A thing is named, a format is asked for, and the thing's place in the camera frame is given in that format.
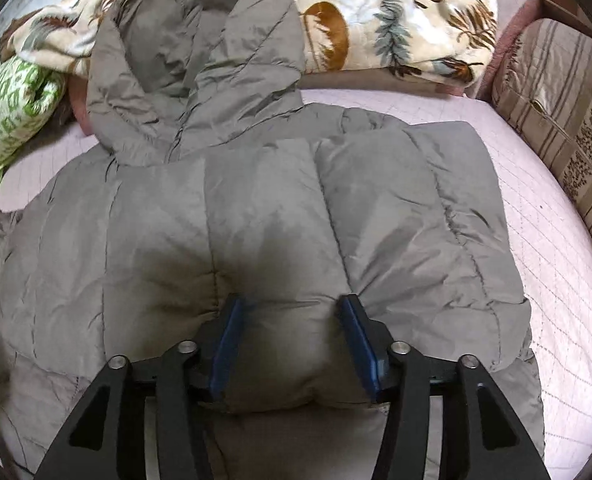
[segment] green patterned pillow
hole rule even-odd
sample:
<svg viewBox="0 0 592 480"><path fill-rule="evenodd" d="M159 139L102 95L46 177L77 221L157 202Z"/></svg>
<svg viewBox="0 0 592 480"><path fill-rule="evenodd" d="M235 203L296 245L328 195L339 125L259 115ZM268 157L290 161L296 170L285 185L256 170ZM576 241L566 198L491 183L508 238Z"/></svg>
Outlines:
<svg viewBox="0 0 592 480"><path fill-rule="evenodd" d="M66 83L63 74L16 56L0 65L0 181L16 150L54 113Z"/></svg>

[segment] blanket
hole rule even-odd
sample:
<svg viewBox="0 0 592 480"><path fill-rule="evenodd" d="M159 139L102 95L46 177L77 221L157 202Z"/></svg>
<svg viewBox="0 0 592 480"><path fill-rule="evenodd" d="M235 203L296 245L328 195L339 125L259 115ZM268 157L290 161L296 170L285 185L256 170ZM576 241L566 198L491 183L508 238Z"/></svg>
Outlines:
<svg viewBox="0 0 592 480"><path fill-rule="evenodd" d="M399 78L473 83L496 43L496 0L295 0L305 72L389 68ZM94 38L114 0L63 0L15 21L1 60L16 53L86 77Z"/></svg>
<svg viewBox="0 0 592 480"><path fill-rule="evenodd" d="M275 458L265 478L367 478L386 416L335 315L351 292L425 354L476 354L542 452L530 304L480 137L304 105L305 63L294 0L108 11L87 99L100 145L0 211L0 454L20 477L108 357L191 338L230 292L254 308L223 413L206 417L217 479L259 477L239 458L263 447L260 412L308 441L290 421L313 403L346 421L316 437L327 460ZM429 478L439 455L432 440Z"/></svg>

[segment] beige patterned cushion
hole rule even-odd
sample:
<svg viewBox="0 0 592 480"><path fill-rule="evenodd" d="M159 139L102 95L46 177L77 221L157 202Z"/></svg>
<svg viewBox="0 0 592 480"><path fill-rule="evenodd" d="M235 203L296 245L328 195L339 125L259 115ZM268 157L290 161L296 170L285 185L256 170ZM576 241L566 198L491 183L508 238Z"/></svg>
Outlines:
<svg viewBox="0 0 592 480"><path fill-rule="evenodd" d="M505 56L492 101L574 200L592 235L592 39L553 20L532 23Z"/></svg>

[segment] pillow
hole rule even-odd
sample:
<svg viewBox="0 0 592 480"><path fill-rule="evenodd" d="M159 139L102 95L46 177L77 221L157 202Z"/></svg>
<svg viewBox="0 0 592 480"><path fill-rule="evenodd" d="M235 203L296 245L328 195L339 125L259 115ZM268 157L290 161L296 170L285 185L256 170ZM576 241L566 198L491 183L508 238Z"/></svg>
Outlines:
<svg viewBox="0 0 592 480"><path fill-rule="evenodd" d="M550 168L592 235L592 39L553 20L532 23L503 59L492 102Z"/></svg>
<svg viewBox="0 0 592 480"><path fill-rule="evenodd" d="M0 181L16 150L54 113L65 88L63 74L17 56L0 65Z"/></svg>

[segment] silver bolt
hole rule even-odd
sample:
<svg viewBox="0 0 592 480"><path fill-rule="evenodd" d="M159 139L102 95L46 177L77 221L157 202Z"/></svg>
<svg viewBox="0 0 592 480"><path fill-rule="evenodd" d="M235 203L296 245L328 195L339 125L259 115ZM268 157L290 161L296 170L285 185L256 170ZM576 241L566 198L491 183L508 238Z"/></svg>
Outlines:
<svg viewBox="0 0 592 480"><path fill-rule="evenodd" d="M466 354L463 357L461 357L460 362L463 364L463 366L467 368L477 368L480 364L479 360L470 354Z"/></svg>
<svg viewBox="0 0 592 480"><path fill-rule="evenodd" d="M193 341L181 341L178 343L178 351L181 354L193 354L198 350L198 345Z"/></svg>
<svg viewBox="0 0 592 480"><path fill-rule="evenodd" d="M390 348L394 354L398 355L407 355L412 351L412 347L404 341L394 341Z"/></svg>
<svg viewBox="0 0 592 480"><path fill-rule="evenodd" d="M127 364L127 357L124 355L115 355L111 359L109 359L109 367L112 370L120 370L124 368Z"/></svg>

